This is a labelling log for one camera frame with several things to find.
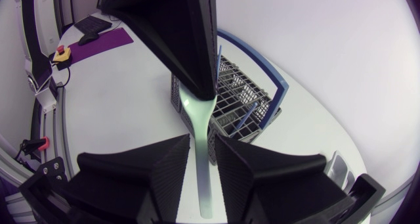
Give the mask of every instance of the metal grid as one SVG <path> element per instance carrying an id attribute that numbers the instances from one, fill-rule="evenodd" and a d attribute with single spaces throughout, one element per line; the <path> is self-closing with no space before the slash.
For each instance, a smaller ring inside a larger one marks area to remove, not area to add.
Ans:
<path id="1" fill-rule="evenodd" d="M 262 132 L 259 123 L 264 118 L 271 102 L 271 98 L 263 89 L 259 88 L 238 66 L 232 64 L 224 56 L 220 59 L 217 93 L 216 107 L 210 118 L 209 129 L 207 130 L 209 160 L 213 165 L 216 164 L 215 135 L 220 134 L 251 143 Z M 191 134 L 194 134 L 191 120 L 180 103 L 179 80 L 174 75 L 172 75 L 171 79 L 171 102 L 175 110 L 180 112 L 188 130 Z M 247 114 L 254 102 L 257 103 L 257 107 L 250 117 L 245 120 L 240 129 L 236 130 L 236 126 Z M 280 112 L 281 109 L 279 108 L 272 121 L 277 118 Z"/>
<path id="2" fill-rule="evenodd" d="M 171 77 L 171 103 L 175 110 L 179 113 L 182 108 L 179 100 L 179 79 L 174 75 Z"/>

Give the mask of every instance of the dishwasher cutlery basket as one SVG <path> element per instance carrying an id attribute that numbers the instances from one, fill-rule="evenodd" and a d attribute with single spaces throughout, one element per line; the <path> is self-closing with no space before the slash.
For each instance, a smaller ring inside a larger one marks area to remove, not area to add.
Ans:
<path id="1" fill-rule="evenodd" d="M 222 30 L 218 30 L 218 35 L 250 56 L 270 77 L 278 89 L 274 98 L 271 99 L 264 92 L 264 89 L 255 84 L 238 66 L 221 56 L 219 78 L 217 80 L 217 103 L 207 130 L 209 160 L 213 165 L 216 163 L 215 134 L 218 133 L 242 142 L 251 143 L 278 117 L 282 111 L 280 103 L 289 88 L 289 85 L 277 70 L 248 44 Z M 179 80 L 172 75 L 171 103 L 180 114 L 188 130 L 191 134 L 194 134 L 190 118 L 183 109 L 179 98 L 179 83 Z M 236 129 L 239 122 L 250 110 L 252 110 L 252 113 L 245 120 L 245 123 L 239 129 Z"/>

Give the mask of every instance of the white spatula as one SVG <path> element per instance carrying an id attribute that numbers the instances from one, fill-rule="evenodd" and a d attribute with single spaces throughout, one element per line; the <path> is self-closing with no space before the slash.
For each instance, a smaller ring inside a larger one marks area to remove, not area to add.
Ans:
<path id="1" fill-rule="evenodd" d="M 207 146 L 207 127 L 213 113 L 217 96 L 210 101 L 202 101 L 193 95 L 181 82 L 179 96 L 185 112 L 191 119 L 196 141 L 196 169 L 199 212 L 202 218 L 212 218 L 211 185 Z"/>

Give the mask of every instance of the computer mouse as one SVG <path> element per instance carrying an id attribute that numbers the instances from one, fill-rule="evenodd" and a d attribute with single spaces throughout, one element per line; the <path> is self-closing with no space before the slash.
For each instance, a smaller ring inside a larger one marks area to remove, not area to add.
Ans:
<path id="1" fill-rule="evenodd" d="M 89 33 L 85 34 L 80 40 L 78 45 L 82 46 L 86 43 L 90 43 L 91 41 L 97 40 L 99 38 L 99 34 L 97 33 Z"/>

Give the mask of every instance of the black keyboard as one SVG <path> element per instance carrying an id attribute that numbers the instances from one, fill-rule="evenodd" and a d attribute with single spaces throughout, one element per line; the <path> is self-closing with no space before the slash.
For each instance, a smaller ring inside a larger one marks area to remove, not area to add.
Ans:
<path id="1" fill-rule="evenodd" d="M 112 23 L 101 20 L 97 17 L 88 16 L 75 23 L 74 26 L 84 34 L 99 33 L 107 28 L 111 28 Z"/>

